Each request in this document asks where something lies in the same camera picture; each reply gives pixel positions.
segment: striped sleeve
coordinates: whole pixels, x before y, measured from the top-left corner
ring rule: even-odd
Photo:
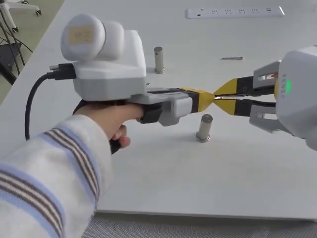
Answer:
[[[106,135],[72,116],[0,161],[0,233],[80,238],[111,180]]]

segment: metal peg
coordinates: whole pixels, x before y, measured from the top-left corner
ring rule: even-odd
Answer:
[[[223,57],[221,60],[243,60],[243,57]]]
[[[162,74],[165,71],[163,65],[163,48],[157,46],[154,48],[154,58],[155,58],[155,73]]]
[[[212,124],[212,116],[209,114],[204,114],[200,121],[199,131],[196,133],[196,138],[199,142],[207,142],[209,141],[210,128]]]

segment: electrical outlet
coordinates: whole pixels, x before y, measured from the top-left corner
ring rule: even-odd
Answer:
[[[237,17],[277,17],[284,16],[283,9],[278,7],[240,7],[240,8],[199,8],[187,9],[186,18],[237,18]]]

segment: white table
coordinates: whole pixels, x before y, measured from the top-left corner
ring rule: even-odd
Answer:
[[[152,86],[215,91],[232,77],[280,59],[287,51],[317,42],[316,1],[302,0],[66,0],[0,107],[0,155],[24,142],[28,93],[49,65],[65,62],[59,38],[78,13],[115,20],[138,30],[148,67],[153,48],[164,50],[163,75],[149,74]],[[283,18],[188,20],[186,8],[282,6]],[[219,60],[243,56],[243,61]],[[79,101],[72,82],[45,82],[35,96],[31,135],[71,114]],[[201,114],[172,127],[127,123],[130,148],[114,156],[116,180],[99,209],[111,212],[317,218],[317,154],[283,132],[269,134],[247,118],[216,106],[211,140],[195,141]]]

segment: metal cylinder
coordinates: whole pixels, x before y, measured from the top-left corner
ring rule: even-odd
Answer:
[[[204,114],[200,121],[199,131],[196,133],[196,138],[199,142],[207,142],[210,138],[210,128],[212,124],[212,116]]]
[[[164,65],[163,65],[163,48],[161,46],[157,46],[154,48],[154,58],[155,58],[155,73],[161,74],[164,73]]]

